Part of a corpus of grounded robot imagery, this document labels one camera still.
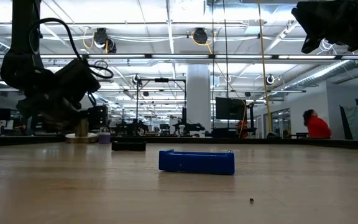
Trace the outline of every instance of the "blue bin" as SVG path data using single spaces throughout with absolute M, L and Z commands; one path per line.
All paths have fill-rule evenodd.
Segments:
M 158 168 L 168 172 L 233 175 L 234 153 L 160 151 Z

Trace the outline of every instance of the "red shirt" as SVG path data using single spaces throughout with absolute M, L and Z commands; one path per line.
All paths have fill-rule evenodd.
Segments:
M 311 138 L 330 138 L 331 130 L 323 119 L 312 116 L 308 123 L 309 136 Z

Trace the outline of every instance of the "table surface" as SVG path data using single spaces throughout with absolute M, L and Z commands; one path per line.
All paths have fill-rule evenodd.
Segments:
M 158 151 L 233 150 L 236 174 L 158 170 Z M 0 223 L 358 223 L 358 151 L 148 144 L 0 147 Z

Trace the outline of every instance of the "white column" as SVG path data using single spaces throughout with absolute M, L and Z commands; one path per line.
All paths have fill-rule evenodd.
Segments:
M 186 76 L 187 118 L 211 132 L 211 91 L 208 65 L 188 65 Z

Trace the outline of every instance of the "ceiling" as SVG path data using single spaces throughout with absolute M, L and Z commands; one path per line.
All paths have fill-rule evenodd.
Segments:
M 191 38 L 191 33 L 195 28 L 203 27 L 209 35 L 208 41 L 211 42 L 213 32 L 216 35 L 215 43 L 210 44 L 214 54 L 260 55 L 262 39 L 258 36 L 260 27 L 257 4 L 243 4 L 240 0 L 227 0 L 226 13 L 224 13 L 222 1 L 215 0 L 214 7 L 211 2 L 212 0 L 206 2 L 201 0 L 95 0 L 81 1 L 81 4 L 78 4 L 75 0 L 43 0 L 40 16 L 41 18 L 56 17 L 65 21 L 75 39 L 75 46 L 81 54 L 104 54 L 104 51 L 95 45 L 88 48 L 92 45 L 92 33 L 98 27 L 107 28 L 109 37 L 117 46 L 118 54 L 210 54 L 207 46 L 197 45 Z M 301 54 L 300 50 L 306 33 L 290 13 L 295 3 L 296 1 L 274 1 L 273 4 L 262 5 L 265 54 Z M 6 47 L 10 46 L 11 41 L 11 20 L 12 2 L 0 0 L 0 44 Z M 61 25 L 46 24 L 41 26 L 41 33 L 44 36 L 40 40 L 42 55 L 73 54 L 67 33 Z M 346 46 L 323 43 L 311 54 L 348 54 L 348 52 Z M 43 61 L 47 68 L 56 72 L 70 60 L 58 58 Z M 226 81 L 223 77 L 226 74 L 229 75 L 229 81 L 234 89 L 259 90 L 264 85 L 261 60 L 231 60 L 227 66 L 228 69 L 224 60 L 214 63 L 212 60 L 187 59 L 111 59 L 107 62 L 115 76 L 109 82 L 101 83 L 105 91 L 100 91 L 98 97 L 115 103 L 114 108 L 117 111 L 123 108 L 135 108 L 135 101 L 131 99 L 134 93 L 118 92 L 122 89 L 133 88 L 132 78 L 135 74 L 141 78 L 185 79 L 189 63 L 207 63 L 211 75 L 214 70 L 214 79 L 219 80 L 219 84 L 215 82 L 215 90 L 226 89 Z M 265 64 L 265 71 L 268 75 L 272 74 L 276 82 L 283 84 L 312 68 L 327 63 L 331 62 L 268 60 Z M 183 99 L 184 97 L 180 87 L 174 83 L 168 85 L 150 82 L 144 87 L 145 90 L 148 88 L 163 88 L 166 91 L 150 92 L 148 97 L 143 98 Z M 219 95 L 226 96 L 226 93 L 217 92 L 213 97 Z M 230 93 L 229 96 L 237 97 L 235 93 Z M 144 115 L 151 110 L 151 107 L 146 107 L 146 105 L 142 105 L 142 108 L 144 111 L 140 111 L 140 114 Z M 159 104 L 153 108 L 160 108 L 161 112 L 157 114 L 161 116 L 180 112 L 180 105 L 176 103 Z

